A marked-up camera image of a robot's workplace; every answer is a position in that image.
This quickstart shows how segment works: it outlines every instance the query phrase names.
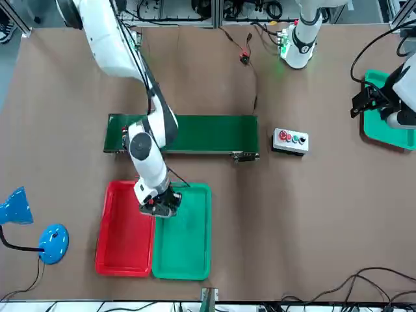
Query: shoe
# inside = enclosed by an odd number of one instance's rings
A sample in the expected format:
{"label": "shoe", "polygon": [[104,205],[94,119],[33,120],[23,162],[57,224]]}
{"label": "shoe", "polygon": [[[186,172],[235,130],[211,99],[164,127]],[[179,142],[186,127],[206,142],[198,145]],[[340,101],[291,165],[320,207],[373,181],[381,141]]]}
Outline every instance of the shoe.
{"label": "shoe", "polygon": [[0,24],[0,44],[9,42],[17,28],[17,25],[11,19],[6,25]]}

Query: gray floor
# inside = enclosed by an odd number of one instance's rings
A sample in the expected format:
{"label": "gray floor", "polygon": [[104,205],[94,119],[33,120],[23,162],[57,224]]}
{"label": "gray floor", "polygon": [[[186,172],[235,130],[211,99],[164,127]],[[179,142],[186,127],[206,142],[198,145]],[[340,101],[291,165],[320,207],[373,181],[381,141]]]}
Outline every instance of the gray floor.
{"label": "gray floor", "polygon": [[[33,27],[64,27],[54,0],[27,0],[35,15],[42,19],[40,25],[30,20],[21,0],[12,0],[15,10]],[[381,23],[378,0],[352,0],[354,10],[345,8],[338,23]],[[20,46],[21,33],[16,31],[12,40],[5,45],[0,44],[0,111],[7,96],[8,86],[13,75],[14,66]],[[405,49],[413,49],[415,43],[408,43]]]}

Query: red tray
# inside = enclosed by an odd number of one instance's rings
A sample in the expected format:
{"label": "red tray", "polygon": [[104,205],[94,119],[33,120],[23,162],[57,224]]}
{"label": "red tray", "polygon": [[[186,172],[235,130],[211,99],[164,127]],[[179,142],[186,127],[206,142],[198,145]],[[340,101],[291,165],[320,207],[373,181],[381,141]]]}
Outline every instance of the red tray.
{"label": "red tray", "polygon": [[101,275],[146,277],[151,271],[154,217],[142,214],[133,190],[135,181],[111,181],[96,254]]}

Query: green conveyor belt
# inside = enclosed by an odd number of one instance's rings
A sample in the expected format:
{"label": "green conveyor belt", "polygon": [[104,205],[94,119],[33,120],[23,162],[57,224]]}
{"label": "green conveyor belt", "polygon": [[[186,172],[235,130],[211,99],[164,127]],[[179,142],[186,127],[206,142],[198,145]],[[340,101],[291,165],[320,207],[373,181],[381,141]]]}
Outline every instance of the green conveyor belt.
{"label": "green conveyor belt", "polygon": [[[122,127],[139,121],[144,115],[110,114],[104,152],[123,151]],[[217,153],[259,151],[256,116],[176,115],[179,133],[163,148],[167,153]]]}

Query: robotic arm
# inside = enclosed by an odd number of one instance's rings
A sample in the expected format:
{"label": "robotic arm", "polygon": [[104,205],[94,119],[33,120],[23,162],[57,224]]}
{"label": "robotic arm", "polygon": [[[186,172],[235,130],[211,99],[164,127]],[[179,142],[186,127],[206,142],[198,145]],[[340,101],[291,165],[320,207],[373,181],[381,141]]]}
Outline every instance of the robotic arm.
{"label": "robotic arm", "polygon": [[125,147],[140,178],[134,189],[140,211],[168,218],[176,214],[181,194],[172,190],[160,149],[178,131],[149,66],[135,49],[134,36],[117,18],[113,0],[56,0],[67,26],[84,29],[98,66],[108,75],[132,77],[144,83],[155,110],[125,130]]}
{"label": "robotic arm", "polygon": [[278,34],[280,57],[297,70],[306,66],[312,57],[317,34],[322,25],[321,8],[335,8],[348,0],[296,0],[300,7],[298,23],[291,24]]}
{"label": "robotic arm", "polygon": [[379,109],[392,128],[416,129],[416,54],[399,66],[379,90],[366,86],[352,99],[351,117]]}

